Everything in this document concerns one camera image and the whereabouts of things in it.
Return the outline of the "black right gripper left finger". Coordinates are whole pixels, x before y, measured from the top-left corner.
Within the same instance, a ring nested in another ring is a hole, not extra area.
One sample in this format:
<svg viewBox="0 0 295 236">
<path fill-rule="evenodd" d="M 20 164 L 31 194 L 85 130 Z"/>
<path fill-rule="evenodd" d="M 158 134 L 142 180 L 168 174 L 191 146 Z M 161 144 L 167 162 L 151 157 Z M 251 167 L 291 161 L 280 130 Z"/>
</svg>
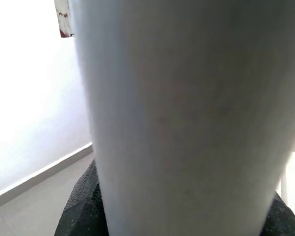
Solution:
<svg viewBox="0 0 295 236">
<path fill-rule="evenodd" d="M 94 160 L 73 187 L 56 236 L 107 236 L 108 227 Z"/>
</svg>

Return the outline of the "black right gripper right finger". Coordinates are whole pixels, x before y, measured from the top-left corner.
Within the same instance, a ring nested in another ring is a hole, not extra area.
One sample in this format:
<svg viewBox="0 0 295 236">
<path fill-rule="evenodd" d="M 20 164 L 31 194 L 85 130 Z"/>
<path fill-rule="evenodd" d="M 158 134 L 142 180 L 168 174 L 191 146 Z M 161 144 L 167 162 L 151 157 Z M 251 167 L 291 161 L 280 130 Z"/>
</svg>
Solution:
<svg viewBox="0 0 295 236">
<path fill-rule="evenodd" d="M 277 192 L 260 236 L 295 236 L 295 215 Z"/>
</svg>

